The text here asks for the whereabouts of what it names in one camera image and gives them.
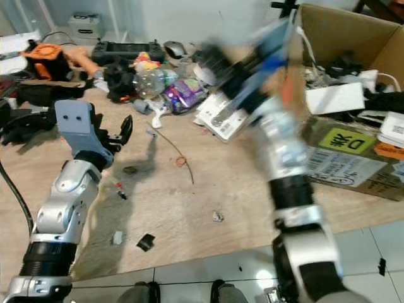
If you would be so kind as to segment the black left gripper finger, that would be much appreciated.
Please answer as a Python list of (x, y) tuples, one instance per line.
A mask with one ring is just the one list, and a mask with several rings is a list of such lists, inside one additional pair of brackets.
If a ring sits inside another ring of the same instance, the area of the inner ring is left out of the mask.
[(121, 124), (121, 132), (117, 135), (117, 144), (119, 147), (117, 148), (118, 150), (121, 150), (124, 145), (126, 145), (129, 142), (130, 137), (132, 136), (133, 132), (133, 117), (132, 116), (127, 116), (123, 120), (123, 123)]

